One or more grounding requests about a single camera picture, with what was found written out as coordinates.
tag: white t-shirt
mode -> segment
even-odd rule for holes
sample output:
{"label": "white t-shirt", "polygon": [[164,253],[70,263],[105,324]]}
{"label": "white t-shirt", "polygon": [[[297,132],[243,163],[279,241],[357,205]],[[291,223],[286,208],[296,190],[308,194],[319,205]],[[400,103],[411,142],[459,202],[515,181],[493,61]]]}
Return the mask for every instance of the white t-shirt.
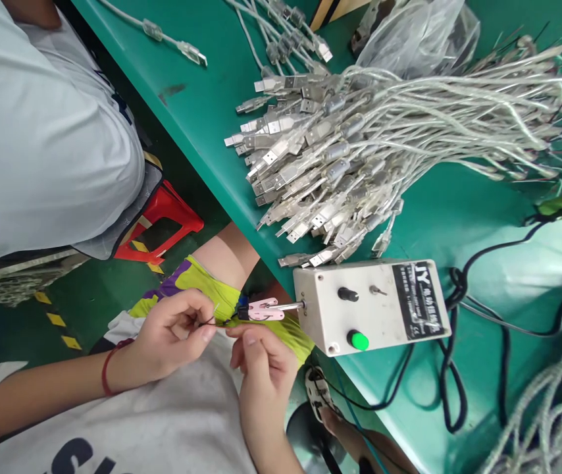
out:
{"label": "white t-shirt", "polygon": [[[171,376],[87,403],[0,443],[0,473],[256,474],[240,426],[242,375],[219,332]],[[0,382],[24,366],[0,364]]]}
{"label": "white t-shirt", "polygon": [[142,185],[133,118],[62,22],[16,25],[0,0],[0,257],[101,234]]}

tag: pink clip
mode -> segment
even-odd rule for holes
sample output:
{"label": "pink clip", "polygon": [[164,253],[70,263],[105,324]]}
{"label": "pink clip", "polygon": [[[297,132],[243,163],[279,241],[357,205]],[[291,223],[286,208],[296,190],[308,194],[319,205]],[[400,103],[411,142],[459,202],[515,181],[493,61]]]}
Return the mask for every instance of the pink clip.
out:
{"label": "pink clip", "polygon": [[268,306],[278,304],[276,298],[268,298],[248,304],[248,317],[252,321],[281,321],[284,313],[280,309],[270,309]]}

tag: green table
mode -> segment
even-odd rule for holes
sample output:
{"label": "green table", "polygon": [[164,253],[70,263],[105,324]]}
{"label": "green table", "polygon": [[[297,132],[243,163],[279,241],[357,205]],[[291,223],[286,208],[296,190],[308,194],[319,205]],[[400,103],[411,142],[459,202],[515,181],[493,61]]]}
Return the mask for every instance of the green table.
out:
{"label": "green table", "polygon": [[[148,18],[173,38],[194,44],[208,58],[205,70],[168,45],[150,40],[97,0],[73,3],[226,212],[292,294],[292,272],[280,269],[276,260],[288,253],[314,251],[320,244],[302,239],[291,245],[275,238],[276,228],[255,231],[264,209],[255,205],[243,161],[223,143],[247,120],[235,114],[235,106],[254,96],[253,81],[258,79],[257,67],[232,8],[222,0],[114,0],[127,13]],[[537,11],[524,5],[512,7],[510,3],[503,2],[501,9],[497,3],[475,2],[475,11],[481,17],[489,16],[493,25],[484,29],[483,49],[489,50],[501,30],[508,33],[528,20],[526,30],[533,33],[552,18],[551,11],[541,3]],[[536,4],[526,3],[531,7]],[[334,71],[351,62],[346,44],[359,18],[358,12],[352,13],[322,32],[334,52],[333,64],[330,63]],[[259,37],[255,36],[260,47]],[[462,266],[483,247],[521,238],[526,230],[518,226],[532,213],[529,199],[515,188],[489,181],[458,165],[436,167],[404,198],[404,211],[397,219],[385,256],[434,259],[443,269],[446,292],[449,282],[445,269]],[[372,239],[367,238],[355,258],[366,258],[371,244]],[[562,300],[562,222],[545,227],[528,245],[482,259],[471,273],[471,293],[516,324],[534,330],[548,328]],[[465,428],[457,435],[446,431],[438,402],[436,372],[440,358],[436,345],[420,344],[415,351],[396,401],[379,416],[421,471],[472,471],[494,444],[499,432],[496,391],[500,340],[496,326],[463,312],[455,361],[467,388],[470,412]],[[533,374],[560,351],[559,340],[551,343],[513,335],[513,401]],[[340,357],[338,361],[363,396],[375,403],[382,399],[402,352],[403,348],[391,348]],[[450,390],[455,399],[454,387]]]}

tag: red plastic stool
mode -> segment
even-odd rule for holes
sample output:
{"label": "red plastic stool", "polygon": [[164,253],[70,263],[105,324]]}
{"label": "red plastic stool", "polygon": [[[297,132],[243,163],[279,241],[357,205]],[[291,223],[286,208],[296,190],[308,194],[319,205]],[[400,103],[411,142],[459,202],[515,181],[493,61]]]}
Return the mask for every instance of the red plastic stool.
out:
{"label": "red plastic stool", "polygon": [[193,212],[191,207],[187,206],[167,180],[164,180],[163,184],[161,184],[161,187],[150,201],[149,207],[143,213],[143,217],[151,224],[155,224],[159,219],[166,217],[182,225],[182,228],[167,239],[163,245],[147,253],[130,247],[130,242],[142,234],[144,230],[147,230],[147,227],[138,222],[130,238],[123,242],[116,251],[115,258],[160,265],[165,261],[165,259],[161,258],[163,254],[173,247],[177,241],[189,232],[199,232],[204,227],[202,219]]}

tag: red bracelet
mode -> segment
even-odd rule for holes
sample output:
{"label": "red bracelet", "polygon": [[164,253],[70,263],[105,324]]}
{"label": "red bracelet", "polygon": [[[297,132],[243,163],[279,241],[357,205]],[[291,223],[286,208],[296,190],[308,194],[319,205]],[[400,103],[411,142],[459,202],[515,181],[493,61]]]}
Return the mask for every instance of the red bracelet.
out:
{"label": "red bracelet", "polygon": [[131,343],[134,342],[134,339],[129,338],[129,339],[125,339],[122,340],[121,342],[119,342],[114,349],[112,349],[110,351],[110,353],[108,354],[108,356],[105,358],[105,362],[103,363],[103,368],[101,369],[101,386],[103,387],[103,391],[105,392],[106,396],[112,396],[112,395],[116,395],[112,390],[110,390],[110,387],[108,386],[108,378],[106,376],[106,370],[108,368],[108,362],[110,362],[110,357],[112,357],[112,355],[118,351],[119,349],[121,349],[121,347],[125,347]]}

